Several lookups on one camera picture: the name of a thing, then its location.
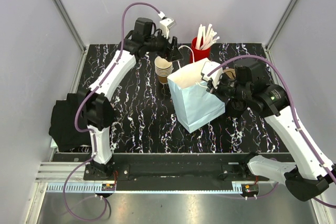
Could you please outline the white wrapped straws bundle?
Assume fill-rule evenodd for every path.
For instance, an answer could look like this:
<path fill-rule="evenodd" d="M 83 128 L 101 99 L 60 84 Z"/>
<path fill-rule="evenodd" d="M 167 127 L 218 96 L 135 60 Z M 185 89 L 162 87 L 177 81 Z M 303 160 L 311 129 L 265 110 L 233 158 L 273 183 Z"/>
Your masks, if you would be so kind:
<path fill-rule="evenodd" d="M 220 39 L 220 36 L 217 35 L 217 32 L 213 30 L 213 25 L 209 24 L 207 27 L 200 24 L 198 28 L 198 33 L 196 37 L 196 46 L 197 50 L 207 50 L 214 43 Z"/>

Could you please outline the red straw holder cup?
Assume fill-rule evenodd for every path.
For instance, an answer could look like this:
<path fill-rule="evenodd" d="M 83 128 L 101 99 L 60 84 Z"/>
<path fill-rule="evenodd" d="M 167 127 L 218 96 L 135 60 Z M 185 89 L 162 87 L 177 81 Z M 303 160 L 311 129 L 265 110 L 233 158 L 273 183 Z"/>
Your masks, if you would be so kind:
<path fill-rule="evenodd" d="M 211 54 L 211 47 L 209 47 L 206 50 L 199 50 L 199 49 L 196 49 L 196 42 L 197 42 L 197 37 L 195 37 L 191 43 L 192 52 L 190 53 L 190 63 L 194 63 L 194 62 L 200 61 L 205 58 L 209 59 L 210 54 Z"/>

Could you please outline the aluminium frame rail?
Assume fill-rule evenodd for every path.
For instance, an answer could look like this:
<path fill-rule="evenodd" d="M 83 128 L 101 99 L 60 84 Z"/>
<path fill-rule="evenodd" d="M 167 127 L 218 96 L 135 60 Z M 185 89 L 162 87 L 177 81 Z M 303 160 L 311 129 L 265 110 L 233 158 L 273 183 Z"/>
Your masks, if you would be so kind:
<path fill-rule="evenodd" d="M 45 184 L 28 223 L 333 223 L 317 201 L 299 201 L 283 185 L 244 182 L 219 164 L 134 164 L 118 174 L 116 191 L 95 197 L 99 182 L 63 193 Z"/>

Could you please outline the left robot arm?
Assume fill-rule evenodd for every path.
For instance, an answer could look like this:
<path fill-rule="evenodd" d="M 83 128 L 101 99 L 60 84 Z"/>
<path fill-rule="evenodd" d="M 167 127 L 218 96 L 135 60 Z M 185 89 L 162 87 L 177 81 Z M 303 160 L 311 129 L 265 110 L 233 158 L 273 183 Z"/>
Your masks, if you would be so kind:
<path fill-rule="evenodd" d="M 122 38 L 115 56 L 101 76 L 87 91 L 78 92 L 81 104 L 75 118 L 84 119 L 92 145 L 91 159 L 86 167 L 95 170 L 95 174 L 103 180 L 113 175 L 109 131 L 114 110 L 110 99 L 125 75 L 148 52 L 154 52 L 168 62 L 183 58 L 177 38 L 169 37 L 175 24 L 175 20 L 168 17 L 163 17 L 158 26 L 151 19 L 138 18 L 134 29 Z"/>

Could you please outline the light blue paper bag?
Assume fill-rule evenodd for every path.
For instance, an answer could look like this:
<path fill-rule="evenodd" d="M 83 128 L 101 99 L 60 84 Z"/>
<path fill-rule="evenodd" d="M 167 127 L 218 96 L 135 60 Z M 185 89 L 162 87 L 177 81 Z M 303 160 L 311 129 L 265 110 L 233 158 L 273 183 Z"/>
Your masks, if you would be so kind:
<path fill-rule="evenodd" d="M 202 80 L 204 66 L 212 64 L 208 59 L 195 60 L 192 52 L 191 63 L 167 77 L 177 120 L 192 133 L 225 113 L 225 103 L 207 92 Z"/>

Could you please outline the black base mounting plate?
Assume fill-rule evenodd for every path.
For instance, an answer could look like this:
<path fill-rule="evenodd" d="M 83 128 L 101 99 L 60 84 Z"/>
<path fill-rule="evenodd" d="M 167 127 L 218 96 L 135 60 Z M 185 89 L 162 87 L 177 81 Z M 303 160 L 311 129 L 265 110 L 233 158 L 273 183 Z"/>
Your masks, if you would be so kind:
<path fill-rule="evenodd" d="M 138 177 L 180 178 L 213 177 L 225 180 L 255 181 L 240 164 L 247 154 L 113 154 L 106 165 L 90 162 L 85 166 L 84 180 L 127 181 Z"/>

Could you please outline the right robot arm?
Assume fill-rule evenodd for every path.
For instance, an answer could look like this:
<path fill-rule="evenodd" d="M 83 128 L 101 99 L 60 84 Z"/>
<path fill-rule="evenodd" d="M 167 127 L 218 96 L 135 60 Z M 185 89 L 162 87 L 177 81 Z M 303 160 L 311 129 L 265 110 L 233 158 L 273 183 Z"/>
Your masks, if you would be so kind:
<path fill-rule="evenodd" d="M 261 176 L 287 187 L 300 201 L 315 199 L 335 182 L 335 163 L 318 148 L 303 125 L 285 83 L 270 84 L 259 56 L 238 56 L 233 78 L 223 70 L 227 62 L 209 61 L 201 70 L 209 93 L 226 103 L 225 111 L 239 118 L 247 108 L 259 114 L 278 134 L 294 162 L 282 163 L 257 153 L 248 154 L 239 163 L 238 173 L 244 180 Z"/>

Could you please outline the stack of paper cups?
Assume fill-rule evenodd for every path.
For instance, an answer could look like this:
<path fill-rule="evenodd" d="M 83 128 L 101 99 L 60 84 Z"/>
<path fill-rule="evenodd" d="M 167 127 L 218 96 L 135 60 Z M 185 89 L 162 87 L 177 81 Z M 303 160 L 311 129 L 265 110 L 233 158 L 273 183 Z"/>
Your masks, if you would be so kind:
<path fill-rule="evenodd" d="M 154 66 L 155 66 L 155 73 L 158 76 L 159 82 L 161 84 L 167 84 L 168 83 L 167 77 L 173 71 L 172 62 L 169 62 L 166 59 L 157 56 L 156 59 L 154 60 Z"/>

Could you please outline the black cloth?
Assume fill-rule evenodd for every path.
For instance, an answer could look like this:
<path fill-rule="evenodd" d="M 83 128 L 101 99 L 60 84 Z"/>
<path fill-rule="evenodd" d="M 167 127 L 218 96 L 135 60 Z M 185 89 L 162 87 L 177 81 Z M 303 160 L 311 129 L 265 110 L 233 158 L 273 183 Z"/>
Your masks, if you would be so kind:
<path fill-rule="evenodd" d="M 60 152 L 67 152 L 82 145 L 91 146 L 89 132 L 80 133 L 75 128 L 75 116 L 79 102 L 75 93 L 67 94 L 65 100 L 57 100 L 50 120 L 49 135 Z"/>

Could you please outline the stack of black lids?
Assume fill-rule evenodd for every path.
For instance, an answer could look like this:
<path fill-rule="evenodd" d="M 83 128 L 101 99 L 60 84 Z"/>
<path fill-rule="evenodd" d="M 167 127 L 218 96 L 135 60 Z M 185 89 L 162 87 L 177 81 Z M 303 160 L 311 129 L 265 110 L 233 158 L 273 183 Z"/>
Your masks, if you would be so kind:
<path fill-rule="evenodd" d="M 225 106 L 225 114 L 231 118 L 239 118 L 247 109 L 244 100 L 230 99 Z"/>

